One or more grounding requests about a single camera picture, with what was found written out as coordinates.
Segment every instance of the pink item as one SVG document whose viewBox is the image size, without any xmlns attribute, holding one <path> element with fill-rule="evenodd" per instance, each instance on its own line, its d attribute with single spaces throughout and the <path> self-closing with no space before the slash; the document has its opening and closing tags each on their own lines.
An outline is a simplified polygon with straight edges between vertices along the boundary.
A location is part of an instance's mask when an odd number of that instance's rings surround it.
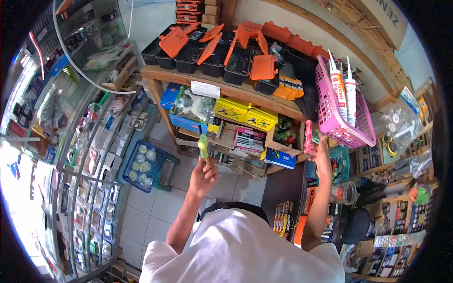
<svg viewBox="0 0 453 283">
<path fill-rule="evenodd" d="M 311 151 L 311 140 L 312 140 L 312 121 L 307 120 L 305 124 L 305 154 L 309 155 Z"/>
<path fill-rule="evenodd" d="M 357 92 L 356 128 L 353 128 L 341 117 L 338 100 L 326 68 L 329 59 L 318 55 L 318 61 L 315 81 L 319 94 L 319 131 L 350 149 L 365 144 L 375 146 L 376 136 L 373 123 L 363 95 L 359 91 Z"/>
</svg>

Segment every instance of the man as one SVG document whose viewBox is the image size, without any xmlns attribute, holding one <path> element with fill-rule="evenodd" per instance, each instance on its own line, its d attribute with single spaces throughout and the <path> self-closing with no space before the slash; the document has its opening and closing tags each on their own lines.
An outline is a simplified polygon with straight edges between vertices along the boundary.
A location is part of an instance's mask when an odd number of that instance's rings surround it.
<svg viewBox="0 0 453 283">
<path fill-rule="evenodd" d="M 202 199 L 218 178 L 214 162 L 208 159 L 204 164 L 199 159 L 166 243 L 148 245 L 140 281 L 343 283 L 344 270 L 335 246 L 321 243 L 332 188 L 324 137 L 319 145 L 312 145 L 310 154 L 309 160 L 318 167 L 319 187 L 305 223 L 302 250 L 272 231 L 261 208 L 230 202 L 205 209 L 202 220 L 193 225 L 190 248 L 182 253 Z"/>
</svg>

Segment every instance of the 3m box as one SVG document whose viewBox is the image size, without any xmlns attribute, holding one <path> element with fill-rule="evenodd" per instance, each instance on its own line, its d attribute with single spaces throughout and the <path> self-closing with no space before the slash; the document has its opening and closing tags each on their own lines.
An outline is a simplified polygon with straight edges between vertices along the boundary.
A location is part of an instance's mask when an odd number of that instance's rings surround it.
<svg viewBox="0 0 453 283">
<path fill-rule="evenodd" d="M 296 167 L 296 157 L 291 157 L 291 155 L 275 149 L 266 148 L 261 154 L 261 158 L 264 159 L 264 162 L 266 163 L 278 165 L 287 169 L 294 169 Z"/>
<path fill-rule="evenodd" d="M 277 112 L 252 106 L 247 112 L 244 122 L 267 132 L 277 123 L 277 115 Z"/>
<path fill-rule="evenodd" d="M 167 89 L 164 91 L 162 98 L 160 99 L 160 106 L 162 108 L 170 110 L 180 93 L 182 93 L 184 87 L 178 83 L 171 82 L 169 83 Z"/>
<path fill-rule="evenodd" d="M 171 123 L 177 127 L 198 133 L 198 125 L 201 125 L 201 132 L 203 134 L 206 134 L 207 132 L 207 125 L 197 123 L 184 117 L 176 116 L 175 114 L 169 114 L 169 117 Z"/>
<path fill-rule="evenodd" d="M 217 99 L 214 105 L 216 115 L 242 122 L 247 115 L 249 104 L 232 98 Z"/>
</svg>

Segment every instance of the plastic stool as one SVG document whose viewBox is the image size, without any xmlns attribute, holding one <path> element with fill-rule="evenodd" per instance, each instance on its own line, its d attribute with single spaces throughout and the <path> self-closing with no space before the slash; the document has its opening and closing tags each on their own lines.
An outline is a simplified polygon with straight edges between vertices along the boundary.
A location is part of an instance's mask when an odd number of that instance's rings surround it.
<svg viewBox="0 0 453 283">
<path fill-rule="evenodd" d="M 166 153 L 165 158 L 166 158 L 165 163 L 163 164 L 162 168 L 157 174 L 156 180 L 158 182 L 154 182 L 153 188 L 165 192 L 171 192 L 170 187 L 171 178 L 173 177 L 175 167 L 179 165 L 181 161 L 178 158 L 174 157 L 172 154 L 169 154 L 168 152 Z"/>
</svg>

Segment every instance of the yellow box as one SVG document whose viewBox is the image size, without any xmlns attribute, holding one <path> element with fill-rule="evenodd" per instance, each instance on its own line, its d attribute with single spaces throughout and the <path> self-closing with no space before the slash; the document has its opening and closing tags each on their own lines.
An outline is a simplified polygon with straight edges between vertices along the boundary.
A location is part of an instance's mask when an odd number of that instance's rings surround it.
<svg viewBox="0 0 453 283">
<path fill-rule="evenodd" d="M 249 103 L 232 98 L 217 99 L 214 105 L 216 115 L 242 122 L 246 117 Z"/>
<path fill-rule="evenodd" d="M 277 112 L 252 106 L 247 112 L 244 122 L 267 132 L 277 123 L 277 115 Z"/>
</svg>

